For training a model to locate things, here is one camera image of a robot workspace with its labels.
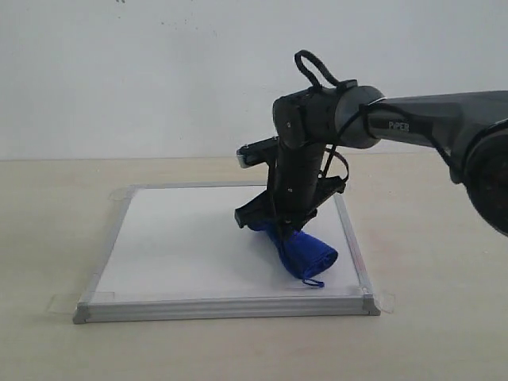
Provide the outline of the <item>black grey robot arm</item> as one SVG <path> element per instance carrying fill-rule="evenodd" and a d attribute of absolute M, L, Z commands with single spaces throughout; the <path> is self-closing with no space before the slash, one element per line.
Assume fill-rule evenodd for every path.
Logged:
<path fill-rule="evenodd" d="M 507 232 L 504 90 L 388 98 L 370 86 L 309 88 L 277 98 L 272 119 L 274 137 L 237 152 L 242 167 L 268 166 L 266 189 L 235 210 L 242 228 L 299 231 L 345 189 L 346 177 L 327 174 L 338 148 L 390 140 L 434 149 L 479 216 Z"/>

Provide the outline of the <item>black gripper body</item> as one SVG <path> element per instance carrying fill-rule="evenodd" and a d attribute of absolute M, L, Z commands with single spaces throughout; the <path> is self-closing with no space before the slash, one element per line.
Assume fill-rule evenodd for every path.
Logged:
<path fill-rule="evenodd" d="M 270 222 L 281 233 L 301 230 L 316 217 L 320 205 L 344 192 L 345 177 L 327 176 L 334 158 L 346 163 L 335 145 L 311 143 L 293 150 L 279 141 L 276 160 L 263 163 L 268 166 L 266 189 L 235 209 L 238 226 Z"/>

